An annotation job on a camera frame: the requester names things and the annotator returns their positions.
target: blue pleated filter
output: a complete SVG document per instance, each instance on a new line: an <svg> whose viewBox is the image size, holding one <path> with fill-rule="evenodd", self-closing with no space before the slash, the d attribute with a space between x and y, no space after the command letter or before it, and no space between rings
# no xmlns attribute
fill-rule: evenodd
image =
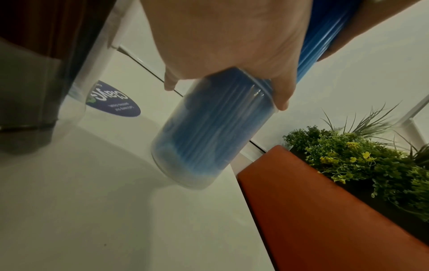
<svg viewBox="0 0 429 271"><path fill-rule="evenodd" d="M314 0L297 82L328 48L360 0ZM152 156L173 180L210 185L277 111L269 80L232 68L198 81L152 143Z"/></svg>

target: green plant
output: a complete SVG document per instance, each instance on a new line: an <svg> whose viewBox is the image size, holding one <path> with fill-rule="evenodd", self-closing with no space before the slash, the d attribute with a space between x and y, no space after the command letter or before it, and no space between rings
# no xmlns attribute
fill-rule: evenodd
<svg viewBox="0 0 429 271"><path fill-rule="evenodd" d="M380 111L372 110L370 116L375 112ZM345 127L333 127L328 118L331 130L313 126L293 131L283 138L287 145L304 152L306 161L333 181L372 180L373 197L382 197L429 221L429 146L420 150L412 146L408 154L391 148L395 146L394 141L384 144L371 140L374 135L370 131L379 133L381 127L390 127L378 122L379 119L368 121L365 118L360 122L363 124L357 126L357 132L356 129L346 132Z"/></svg>

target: white countertop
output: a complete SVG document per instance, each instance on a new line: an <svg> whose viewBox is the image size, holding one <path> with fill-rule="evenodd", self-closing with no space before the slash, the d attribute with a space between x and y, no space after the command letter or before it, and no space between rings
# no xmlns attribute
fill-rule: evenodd
<svg viewBox="0 0 429 271"><path fill-rule="evenodd" d="M115 53L102 81L140 107L87 107L63 140L0 164L0 269L271 271L232 169L201 191L156 167L150 143L180 97Z"/></svg>

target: label sticker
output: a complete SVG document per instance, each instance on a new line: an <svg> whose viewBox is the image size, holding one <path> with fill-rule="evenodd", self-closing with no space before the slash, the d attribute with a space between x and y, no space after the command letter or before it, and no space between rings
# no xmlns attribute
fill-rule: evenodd
<svg viewBox="0 0 429 271"><path fill-rule="evenodd" d="M86 104L122 117L137 117L141 113L130 97L102 81L98 81Z"/></svg>

